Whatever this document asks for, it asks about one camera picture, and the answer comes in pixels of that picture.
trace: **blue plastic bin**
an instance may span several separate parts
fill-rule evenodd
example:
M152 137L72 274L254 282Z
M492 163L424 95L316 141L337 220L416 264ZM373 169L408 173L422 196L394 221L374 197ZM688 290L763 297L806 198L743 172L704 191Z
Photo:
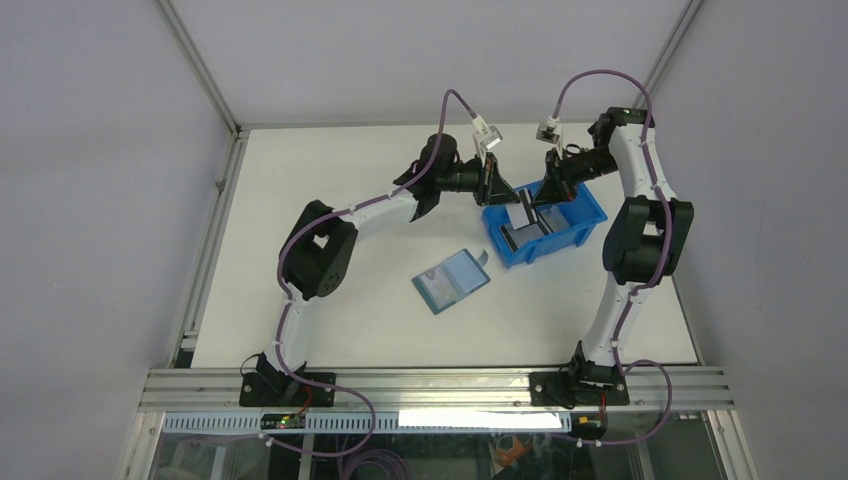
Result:
M517 188L516 191L526 188L535 195L540 183L541 181L533 182ZM500 231L501 226L509 223L506 208L503 205L497 205L483 209L483 223L486 225L486 231L489 232L492 244L505 267L509 268L519 263L533 263L542 255L556 252L570 245L579 247L586 243L595 225L607 221L606 213L598 205L598 201L592 196L589 188L582 183L577 186L577 198L574 201L558 203L550 208L558 208L571 226L527 242L515 252L509 250L506 239Z

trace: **glass panel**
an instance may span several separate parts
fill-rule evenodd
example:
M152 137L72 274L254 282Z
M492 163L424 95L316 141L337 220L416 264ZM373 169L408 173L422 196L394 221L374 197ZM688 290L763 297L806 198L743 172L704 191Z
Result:
M576 448L573 441L533 432L488 434L378 434L361 450L336 459L313 458L300 477L300 455L268 448L256 435L163 434L151 478L158 480L336 480L346 472L356 480L586 480L686 478L720 480L711 436L701 415L673 416L641 444ZM610 413L605 440L633 438L649 430L656 413ZM279 435L302 446L303 436ZM316 435L314 449L334 452L362 435Z

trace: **white tabletop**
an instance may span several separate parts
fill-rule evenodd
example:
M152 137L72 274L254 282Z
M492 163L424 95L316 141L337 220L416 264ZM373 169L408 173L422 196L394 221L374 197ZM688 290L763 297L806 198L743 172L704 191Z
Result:
M566 126L569 142L591 146L586 124ZM539 180L549 145L536 125L498 125L494 150L513 187ZM194 353L195 368L237 367L272 338L284 293L277 255L303 207L314 199L348 205L385 192L418 157L435 126L254 130L236 185ZM463 160L470 125L449 126ZM610 217L580 248L507 270L470 194L445 193L426 217L369 238L347 276L316 307L312 367L527 366L568 361L604 290L601 247L623 200L618 174L588 184ZM483 249L492 281L438 316L411 279L463 248ZM670 279L658 286L633 327L624 360L696 361Z

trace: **cable connector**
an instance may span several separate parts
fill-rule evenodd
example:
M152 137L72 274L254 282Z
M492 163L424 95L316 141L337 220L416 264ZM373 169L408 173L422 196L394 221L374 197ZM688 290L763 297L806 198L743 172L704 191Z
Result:
M480 160L485 160L486 152L501 143L503 136L498 127L489 125L480 115L474 117L471 124L477 130L474 134L474 148L477 150L477 156L480 157Z
M547 120L539 123L539 129L536 130L536 140L556 145L557 154L559 154L559 158L562 158L562 122L558 118L548 117Z

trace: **white wall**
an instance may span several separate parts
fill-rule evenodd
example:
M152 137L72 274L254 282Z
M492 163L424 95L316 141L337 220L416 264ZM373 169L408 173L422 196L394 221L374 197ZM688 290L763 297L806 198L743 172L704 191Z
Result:
M707 2L656 98L678 280L762 478L848 475L848 3Z
M150 1L0 7L0 477L111 478L225 147Z
M447 88L489 121L538 123L584 70L646 78L686 0L174 4L241 122L328 126L431 124ZM581 82L563 116L635 99L619 79Z

